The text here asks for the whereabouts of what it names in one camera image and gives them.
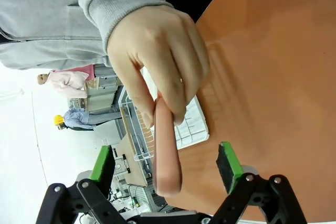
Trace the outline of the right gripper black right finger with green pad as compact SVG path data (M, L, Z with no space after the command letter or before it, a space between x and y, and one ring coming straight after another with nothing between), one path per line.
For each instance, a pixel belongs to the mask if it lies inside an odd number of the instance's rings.
M307 223L287 177L244 171L229 142L219 144L216 164L227 197L210 223L238 223L248 206L258 207L266 223Z

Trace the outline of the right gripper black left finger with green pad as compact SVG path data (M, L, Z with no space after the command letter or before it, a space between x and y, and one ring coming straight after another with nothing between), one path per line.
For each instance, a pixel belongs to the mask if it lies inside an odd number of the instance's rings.
M88 178L71 187L51 184L36 223L75 223L80 213L90 214L97 223L127 223L108 201L115 164L112 147L103 146Z

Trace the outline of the person's left hand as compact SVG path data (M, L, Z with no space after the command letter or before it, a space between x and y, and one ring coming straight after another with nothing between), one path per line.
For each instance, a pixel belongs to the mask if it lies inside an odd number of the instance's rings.
M142 68L177 124L209 71L207 50L195 23L188 14L167 6L142 7L126 15L111 33L107 53L147 127L153 125L155 103Z

